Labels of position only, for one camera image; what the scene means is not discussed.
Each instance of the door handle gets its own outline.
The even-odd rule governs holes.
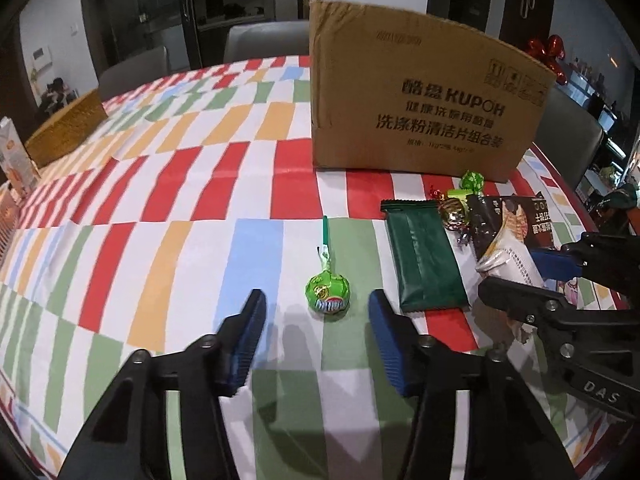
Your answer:
[[[182,0],[182,14],[187,23],[191,21],[191,15],[189,13],[189,0]]]

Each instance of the gray chair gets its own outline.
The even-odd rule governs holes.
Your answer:
[[[105,102],[168,75],[169,54],[165,46],[158,46],[102,72],[98,78],[98,91]]]
[[[600,124],[587,110],[558,88],[552,88],[534,142],[567,185],[576,189],[603,134]]]
[[[225,63],[276,56],[308,56],[309,22],[235,25],[226,37]]]

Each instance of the glass door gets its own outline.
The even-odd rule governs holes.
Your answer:
[[[183,29],[185,7],[181,0],[106,0],[106,3],[120,61],[164,45],[169,52],[171,72],[190,68],[187,31]]]

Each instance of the striped tablecloth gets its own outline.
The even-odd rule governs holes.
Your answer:
[[[458,180],[316,173],[309,100],[306,57],[174,75],[108,102],[89,141],[44,170],[0,269],[0,408],[50,475],[134,349],[180,351],[261,288],[268,320],[254,370],[223,403],[241,478],[396,478],[413,406],[386,381],[367,327],[370,291],[398,306],[380,200],[423,200]],[[559,245],[584,227],[556,180],[527,151],[510,182],[485,193],[541,191]],[[304,297],[323,214],[352,288],[340,320],[315,316]],[[478,302],[471,249],[450,240],[474,307],[412,319],[455,350],[481,351],[504,327]],[[580,307],[614,308],[606,288],[580,280],[579,291]],[[509,356],[584,474],[620,425],[556,389],[538,340]],[[176,459],[177,397],[168,409]],[[467,412],[460,393],[452,478],[462,478]]]

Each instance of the green lollipop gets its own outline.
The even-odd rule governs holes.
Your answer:
[[[460,179],[460,189],[470,189],[476,195],[482,195],[484,176],[475,171],[467,171]]]
[[[351,290],[344,276],[331,272],[329,255],[329,222],[322,217],[322,246],[318,247],[322,272],[312,277],[305,287],[309,308],[320,314],[337,314],[349,306]]]

